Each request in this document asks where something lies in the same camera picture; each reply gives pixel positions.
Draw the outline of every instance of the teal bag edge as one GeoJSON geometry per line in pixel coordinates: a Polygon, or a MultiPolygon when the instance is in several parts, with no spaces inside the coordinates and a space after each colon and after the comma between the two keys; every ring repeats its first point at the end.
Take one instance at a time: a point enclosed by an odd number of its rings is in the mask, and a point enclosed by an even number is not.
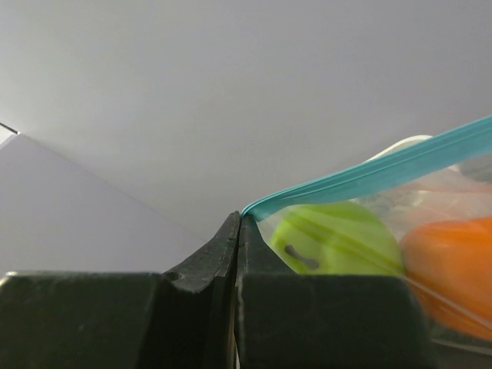
{"type": "Polygon", "coordinates": [[[359,198],[492,152],[492,115],[418,144],[261,198],[243,209],[262,221],[287,206],[359,198]]]}

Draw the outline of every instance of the green object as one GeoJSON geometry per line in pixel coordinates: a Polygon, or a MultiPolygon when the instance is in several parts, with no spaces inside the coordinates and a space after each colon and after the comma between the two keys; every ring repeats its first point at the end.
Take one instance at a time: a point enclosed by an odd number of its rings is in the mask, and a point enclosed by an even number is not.
{"type": "Polygon", "coordinates": [[[403,274],[390,230],[351,201],[301,205],[282,219],[269,246],[299,274],[403,274]]]}

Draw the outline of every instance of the gray surface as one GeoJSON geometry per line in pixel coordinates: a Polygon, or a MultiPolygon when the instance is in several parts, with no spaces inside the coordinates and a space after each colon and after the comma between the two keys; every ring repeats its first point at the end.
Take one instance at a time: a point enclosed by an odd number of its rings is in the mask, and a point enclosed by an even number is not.
{"type": "Polygon", "coordinates": [[[490,0],[6,0],[0,121],[204,238],[491,113],[490,0]]]}
{"type": "Polygon", "coordinates": [[[0,277],[7,271],[166,271],[202,245],[25,136],[0,149],[0,277]]]}

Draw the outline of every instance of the dark spot on green object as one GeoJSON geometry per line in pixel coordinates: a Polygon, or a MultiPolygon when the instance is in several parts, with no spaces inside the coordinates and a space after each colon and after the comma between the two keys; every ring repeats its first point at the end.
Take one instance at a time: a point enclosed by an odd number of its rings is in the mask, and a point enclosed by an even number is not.
{"type": "Polygon", "coordinates": [[[301,254],[299,254],[295,250],[294,246],[292,246],[291,244],[285,245],[284,251],[285,251],[285,254],[292,256],[293,258],[296,258],[300,262],[302,262],[306,266],[307,269],[313,270],[313,269],[318,269],[320,267],[320,263],[318,263],[314,259],[305,258],[301,254]]]}

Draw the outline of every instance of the plastic bag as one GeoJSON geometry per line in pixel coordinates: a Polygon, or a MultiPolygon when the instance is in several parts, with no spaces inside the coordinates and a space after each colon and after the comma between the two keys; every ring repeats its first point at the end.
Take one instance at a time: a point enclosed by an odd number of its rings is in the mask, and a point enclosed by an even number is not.
{"type": "Polygon", "coordinates": [[[301,274],[404,278],[440,344],[492,354],[492,117],[248,205],[301,274]]]}

